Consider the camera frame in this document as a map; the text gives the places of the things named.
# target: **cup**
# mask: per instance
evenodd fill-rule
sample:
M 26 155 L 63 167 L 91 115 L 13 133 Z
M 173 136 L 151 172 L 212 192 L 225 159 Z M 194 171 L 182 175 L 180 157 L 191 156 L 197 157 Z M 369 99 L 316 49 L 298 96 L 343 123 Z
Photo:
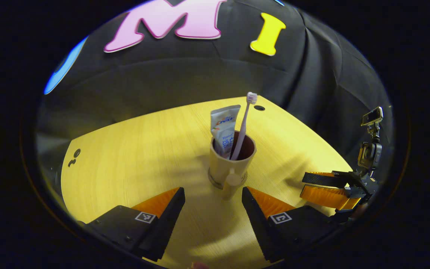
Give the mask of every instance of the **cup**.
M 238 137 L 239 131 L 235 131 L 230 155 L 233 154 Z M 245 135 L 238 160 L 227 160 L 221 157 L 215 152 L 214 145 L 215 139 L 212 137 L 212 141 L 210 142 L 208 179 L 210 179 L 210 182 L 215 187 L 224 190 L 222 192 L 224 197 L 231 198 L 234 191 L 246 181 L 246 170 L 255 156 L 256 145 L 253 139 Z

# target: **yellow letter i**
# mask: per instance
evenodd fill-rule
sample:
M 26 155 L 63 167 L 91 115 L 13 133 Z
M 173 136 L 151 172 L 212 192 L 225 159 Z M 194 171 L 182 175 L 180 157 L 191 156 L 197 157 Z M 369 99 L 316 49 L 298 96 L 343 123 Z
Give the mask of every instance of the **yellow letter i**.
M 276 40 L 281 30 L 286 29 L 286 25 L 267 13 L 261 13 L 261 17 L 265 20 L 265 23 L 263 24 L 263 28 L 261 28 L 258 39 L 250 43 L 250 48 L 259 53 L 273 56 L 276 53 Z

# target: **table surface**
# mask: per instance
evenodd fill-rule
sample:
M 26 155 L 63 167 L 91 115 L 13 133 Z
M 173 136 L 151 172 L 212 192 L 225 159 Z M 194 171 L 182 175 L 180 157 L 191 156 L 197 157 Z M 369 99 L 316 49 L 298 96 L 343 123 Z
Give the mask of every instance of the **table surface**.
M 146 114 L 80 136 L 70 143 L 61 173 L 63 199 L 72 216 L 85 223 L 114 206 L 127 207 L 175 187 L 186 202 L 164 256 L 157 264 L 186 269 L 191 262 L 210 268 L 262 268 L 263 257 L 241 201 L 240 187 L 230 201 L 208 180 L 210 111 L 242 105 L 246 97 L 196 103 Z M 343 158 L 313 130 L 267 99 L 250 106 L 247 134 L 257 152 L 244 186 L 266 192 L 295 207 L 306 171 L 351 171 Z M 74 153 L 77 161 L 70 167 Z M 327 216 L 333 208 L 311 204 Z

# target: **toothbrush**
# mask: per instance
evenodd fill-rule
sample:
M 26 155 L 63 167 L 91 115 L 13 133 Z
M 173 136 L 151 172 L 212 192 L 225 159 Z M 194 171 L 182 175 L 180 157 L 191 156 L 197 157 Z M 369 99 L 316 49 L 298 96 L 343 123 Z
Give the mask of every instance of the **toothbrush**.
M 242 126 L 240 127 L 239 132 L 239 138 L 237 139 L 237 145 L 235 146 L 235 150 L 233 151 L 232 158 L 230 160 L 237 160 L 240 154 L 240 149 L 242 148 L 244 136 L 246 134 L 246 117 L 248 116 L 248 109 L 250 107 L 250 104 L 254 105 L 256 104 L 257 99 L 256 93 L 249 92 L 246 94 L 246 109 L 245 109 L 245 116 L 243 117 Z

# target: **toothpaste tube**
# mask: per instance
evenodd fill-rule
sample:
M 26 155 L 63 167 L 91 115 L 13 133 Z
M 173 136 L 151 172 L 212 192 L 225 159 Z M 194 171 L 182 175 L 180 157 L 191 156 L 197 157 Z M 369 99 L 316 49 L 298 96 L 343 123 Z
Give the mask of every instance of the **toothpaste tube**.
M 235 122 L 240 105 L 227 106 L 210 112 L 211 131 L 215 138 L 215 152 L 225 159 L 230 158 L 235 134 Z

